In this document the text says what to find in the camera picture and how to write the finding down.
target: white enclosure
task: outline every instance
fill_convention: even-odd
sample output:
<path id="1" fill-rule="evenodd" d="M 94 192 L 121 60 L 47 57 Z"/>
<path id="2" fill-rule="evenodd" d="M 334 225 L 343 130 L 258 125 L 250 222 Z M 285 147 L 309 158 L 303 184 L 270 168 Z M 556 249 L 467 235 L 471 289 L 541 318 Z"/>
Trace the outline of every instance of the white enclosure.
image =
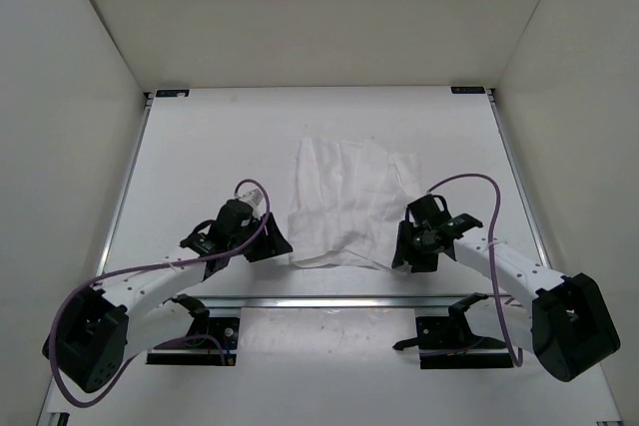
<path id="1" fill-rule="evenodd" d="M 55 308 L 104 266 L 106 253 L 108 268 L 167 254 L 243 177 L 267 184 L 286 231 L 296 141 L 325 135 L 375 137 L 418 153 L 425 188 L 461 171 L 494 175 L 505 192 L 497 235 L 531 257 L 541 253 L 544 265 L 549 258 L 568 273 L 583 270 L 601 286 L 622 343 L 603 371 L 624 422 L 638 425 L 638 2 L 0 0 L 0 331 L 8 338 L 0 350 L 0 424 L 35 423 L 50 378 L 40 349 Z M 397 87 L 382 88 L 390 85 Z M 452 96 L 445 87 L 405 88 L 445 85 L 496 87 L 497 105 L 485 96 Z M 303 89 L 281 89 L 291 86 Z M 319 89 L 325 86 L 375 88 Z M 156 99 L 150 115 L 144 110 L 143 92 L 185 87 L 194 89 L 188 98 Z M 204 90 L 213 88 L 225 89 Z M 340 118 L 336 127 L 322 119 L 326 113 Z M 499 134 L 510 140 L 521 177 L 512 174 Z M 194 167 L 197 156 L 205 168 Z M 516 184 L 531 194 L 531 206 Z M 468 189 L 477 192 L 471 202 Z M 445 193 L 456 211 L 486 218 L 492 206 L 493 193 L 480 181 Z M 531 212 L 539 230 L 529 226 Z M 542 241 L 547 251 L 538 248 Z M 237 307 L 291 295 L 340 297 L 342 306 L 354 307 L 353 295 L 374 306 L 374 295 L 409 303 L 421 295 L 440 301 L 434 295 L 489 291 L 484 278 L 447 260 L 435 275 L 412 277 L 347 267 L 300 271 L 280 260 L 264 266 L 237 259 L 193 292 L 219 301 L 250 298 Z M 293 332 L 311 319 L 324 321 L 319 311 L 273 316 L 245 309 L 244 359 L 233 371 L 149 369 L 137 361 L 112 399 L 74 412 L 70 424 L 95 418 L 244 425 L 274 404 L 282 415 L 270 419 L 278 425 L 302 424 L 297 420 L 308 420 L 319 404 L 333 405 L 325 417 L 332 423 L 366 426 L 397 422 L 391 413 L 408 406 L 413 422 L 444 425 L 619 419 L 599 367 L 568 385 L 541 374 L 535 361 L 483 374 L 411 369 L 406 357 L 388 354 L 387 343 L 413 327 L 411 309 L 398 304 L 336 313 L 328 336 L 306 331 L 317 351 Z M 264 335 L 265 321 L 286 334 Z M 359 322 L 375 325 L 378 336 L 355 338 Z M 256 338 L 272 341 L 273 350 Z M 354 369 L 342 368 L 337 349 Z M 357 356 L 363 349 L 364 360 Z M 323 368 L 319 378 L 341 384 L 351 403 L 345 393 L 322 389 L 325 383 L 299 388 Z M 252 383 L 253 372 L 264 378 Z M 403 375 L 417 389 L 391 395 L 392 384 L 400 387 L 392 381 Z M 283 398 L 274 384 L 293 395 Z M 68 405 L 50 392 L 47 410 L 64 411 Z M 454 394 L 463 399 L 451 401 Z M 237 406 L 238 397 L 256 402 Z M 155 416 L 143 416 L 142 405 L 157 407 Z M 573 406 L 578 412 L 568 415 Z M 44 414 L 40 425 L 58 419 Z"/>

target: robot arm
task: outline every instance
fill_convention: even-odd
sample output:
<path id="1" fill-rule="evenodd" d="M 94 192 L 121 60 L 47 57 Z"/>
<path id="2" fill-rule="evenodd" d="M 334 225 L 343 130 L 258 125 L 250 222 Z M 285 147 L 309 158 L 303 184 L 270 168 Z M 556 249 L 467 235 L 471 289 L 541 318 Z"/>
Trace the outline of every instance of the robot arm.
<path id="1" fill-rule="evenodd" d="M 56 338 L 60 369 L 92 393 L 140 352 L 206 333 L 208 311 L 197 299 L 179 293 L 225 268 L 230 257 L 188 266 L 181 262 L 231 251 L 257 234 L 263 221 L 266 227 L 241 254 L 253 262 L 293 251 L 273 215 L 260 218 L 262 198 L 262 192 L 254 190 L 227 201 L 215 220 L 198 224 L 180 248 L 165 257 L 166 268 L 123 274 L 84 288 L 62 312 Z M 49 357 L 48 339 L 43 353 Z"/>
<path id="2" fill-rule="evenodd" d="M 452 217 L 443 197 L 426 195 L 406 210 L 393 267 L 406 262 L 412 272 L 435 271 L 444 253 L 491 278 L 488 232 L 482 227 L 467 213 Z M 521 305 L 502 304 L 512 342 L 535 354 L 551 375 L 570 381 L 619 349 L 619 336 L 593 279 L 542 267 L 504 243 L 497 242 L 493 250 L 499 286 Z M 495 302 L 487 295 L 475 293 L 449 314 L 446 327 L 468 345 L 481 337 L 503 339 Z"/>

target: purple cable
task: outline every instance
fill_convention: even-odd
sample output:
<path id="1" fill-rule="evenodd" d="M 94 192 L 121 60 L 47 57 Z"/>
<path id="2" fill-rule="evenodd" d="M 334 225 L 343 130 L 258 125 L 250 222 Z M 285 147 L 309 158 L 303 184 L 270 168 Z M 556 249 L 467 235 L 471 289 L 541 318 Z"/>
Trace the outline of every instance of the purple cable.
<path id="1" fill-rule="evenodd" d="M 225 358 L 224 355 L 224 351 L 222 350 L 222 345 L 220 344 L 220 341 L 218 341 L 218 339 L 215 336 L 212 336 L 210 334 L 193 334 L 191 336 L 185 336 L 183 338 L 176 338 L 176 339 L 171 339 L 169 341 L 166 341 L 162 344 L 159 344 L 158 346 L 156 346 L 157 348 L 162 347 L 162 346 L 167 346 L 167 347 L 171 347 L 171 346 L 182 346 L 184 343 L 186 343 L 187 341 L 193 341 L 194 339 L 203 339 L 203 340 L 209 340 L 212 341 L 213 344 L 216 345 L 216 348 L 218 348 L 218 352 L 220 353 L 220 359 L 222 360 L 222 365 L 226 366 L 227 365 L 227 360 Z"/>
<path id="2" fill-rule="evenodd" d="M 494 233 L 495 233 L 495 225 L 497 224 L 497 217 L 499 216 L 499 209 L 501 208 L 501 190 L 499 189 L 499 185 L 497 182 L 484 174 L 460 174 L 455 175 L 453 177 L 449 177 L 441 182 L 436 183 L 434 186 L 428 189 L 428 192 L 432 192 L 433 190 L 441 187 L 448 182 L 452 182 L 453 180 L 458 179 L 484 179 L 492 184 L 495 188 L 495 209 L 492 213 L 492 218 L 490 219 L 490 225 L 488 226 L 488 263 L 490 266 L 490 281 L 492 282 L 492 294 L 495 298 L 495 308 L 497 309 L 497 318 L 499 319 L 499 327 L 501 328 L 501 334 L 503 335 L 503 341 L 506 343 L 506 348 L 508 349 L 508 354 L 510 355 L 510 359 L 512 363 L 516 367 L 520 367 L 523 364 L 523 351 L 521 348 L 518 350 L 518 355 L 515 354 L 515 347 L 512 344 L 512 340 L 510 339 L 510 334 L 508 333 L 508 325 L 506 324 L 506 318 L 503 313 L 503 306 L 501 305 L 501 294 L 499 293 L 499 281 L 497 279 L 497 265 L 495 264 L 495 248 L 494 248 Z"/>
<path id="3" fill-rule="evenodd" d="M 58 311 L 56 312 L 56 315 L 55 315 L 55 317 L 53 319 L 53 323 L 51 324 L 51 333 L 49 334 L 49 364 L 51 366 L 51 372 L 53 373 L 53 379 L 55 380 L 56 385 L 60 389 L 60 393 L 62 394 L 62 396 L 64 396 L 64 398 L 67 401 L 69 401 L 69 403 L 71 403 L 73 406 L 75 406 L 77 408 L 89 408 L 89 407 L 94 406 L 95 404 L 99 403 L 100 401 L 102 401 L 104 399 L 104 397 L 107 394 L 109 394 L 109 392 L 115 386 L 116 382 L 122 376 L 122 373 L 124 373 L 125 369 L 129 366 L 131 361 L 133 361 L 133 358 L 131 358 L 127 362 L 125 362 L 124 365 L 122 366 L 122 368 L 120 368 L 120 371 L 118 371 L 118 373 L 114 376 L 114 378 L 111 380 L 109 385 L 106 387 L 106 389 L 100 395 L 98 395 L 96 398 L 94 398 L 94 399 L 92 399 L 90 401 L 83 402 L 83 401 L 80 401 L 79 399 L 77 399 L 76 397 L 74 397 L 73 394 L 71 394 L 71 391 L 69 391 L 67 386 L 64 384 L 64 380 L 62 379 L 62 374 L 60 373 L 60 367 L 58 365 L 57 350 L 56 350 L 56 342 L 57 342 L 58 328 L 60 326 L 60 319 L 62 318 L 62 313 L 65 311 L 65 309 L 67 308 L 67 306 L 69 305 L 71 300 L 75 296 L 77 296 L 84 288 L 86 288 L 88 286 L 92 286 L 97 281 L 102 281 L 102 280 L 105 280 L 107 278 L 112 278 L 114 276 L 119 276 L 121 274 L 136 273 L 136 272 L 139 272 L 139 271 L 156 271 L 158 269 L 173 268 L 175 266 L 193 266 L 195 264 L 202 263 L 203 261 L 211 261 L 211 260 L 215 260 L 215 259 L 229 258 L 231 256 L 235 256 L 237 254 L 240 254 L 266 228 L 267 220 L 269 219 L 269 215 L 271 214 L 271 201 L 269 199 L 269 194 L 267 194 L 267 191 L 264 189 L 264 187 L 259 182 L 256 182 L 255 180 L 251 180 L 251 179 L 242 180 L 236 186 L 235 195 L 240 190 L 240 187 L 242 185 L 245 185 L 245 184 L 252 184 L 252 185 L 255 185 L 256 187 L 258 187 L 258 189 L 260 189 L 260 191 L 262 192 L 262 195 L 264 195 L 264 200 L 265 200 L 265 203 L 266 203 L 266 212 L 265 212 L 265 214 L 264 214 L 264 216 L 262 218 L 262 222 L 260 223 L 260 226 L 258 227 L 258 229 L 256 229 L 256 231 L 244 243 L 242 243 L 240 246 L 238 246 L 236 248 L 233 248 L 233 249 L 230 249 L 229 251 L 224 251 L 222 253 L 212 254 L 210 256 L 203 256 L 201 258 L 183 259 L 183 260 L 180 260 L 180 261 L 173 261 L 171 263 L 167 263 L 167 262 L 151 263 L 151 264 L 145 264 L 145 265 L 142 265 L 142 266 L 133 266 L 131 268 L 125 268 L 125 269 L 120 269 L 118 271 L 110 271 L 108 273 L 103 273 L 103 274 L 101 274 L 99 276 L 96 276 L 95 278 L 91 278 L 91 279 L 83 282 L 78 287 L 76 287 L 71 292 L 71 294 L 69 294 L 69 296 L 67 296 L 65 298 L 65 300 L 60 305 L 60 308 L 58 308 Z M 190 340 L 190 339 L 197 339 L 197 338 L 188 337 L 186 339 Z"/>
<path id="4" fill-rule="evenodd" d="M 457 348 L 457 349 L 443 349 L 441 351 L 427 351 L 425 353 L 419 353 L 419 357 L 434 357 L 434 356 L 450 356 L 450 355 L 454 355 L 454 354 L 466 354 L 468 351 L 470 351 L 472 348 L 479 346 L 479 343 L 481 343 L 484 339 L 486 338 L 479 338 L 477 341 L 475 341 L 474 343 L 472 343 L 470 346 L 466 346 L 465 348 Z"/>

